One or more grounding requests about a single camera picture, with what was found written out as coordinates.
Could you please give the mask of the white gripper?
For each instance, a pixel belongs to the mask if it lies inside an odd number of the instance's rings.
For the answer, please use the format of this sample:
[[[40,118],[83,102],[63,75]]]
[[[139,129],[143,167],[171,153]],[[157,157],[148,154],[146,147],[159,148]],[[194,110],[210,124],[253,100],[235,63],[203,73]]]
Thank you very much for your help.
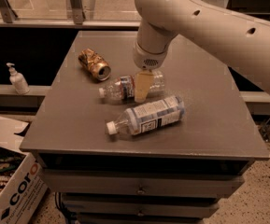
[[[142,71],[135,74],[135,101],[143,103],[153,84],[150,70],[159,68],[167,55],[168,45],[160,42],[134,42],[133,59]]]

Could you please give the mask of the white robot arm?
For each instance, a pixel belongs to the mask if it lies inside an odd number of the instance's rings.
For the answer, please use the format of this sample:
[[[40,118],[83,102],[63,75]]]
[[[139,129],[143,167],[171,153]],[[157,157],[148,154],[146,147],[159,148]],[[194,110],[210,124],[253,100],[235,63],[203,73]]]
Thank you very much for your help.
[[[135,0],[141,16],[133,48],[142,70],[160,67],[182,35],[270,95],[270,21],[202,0]]]

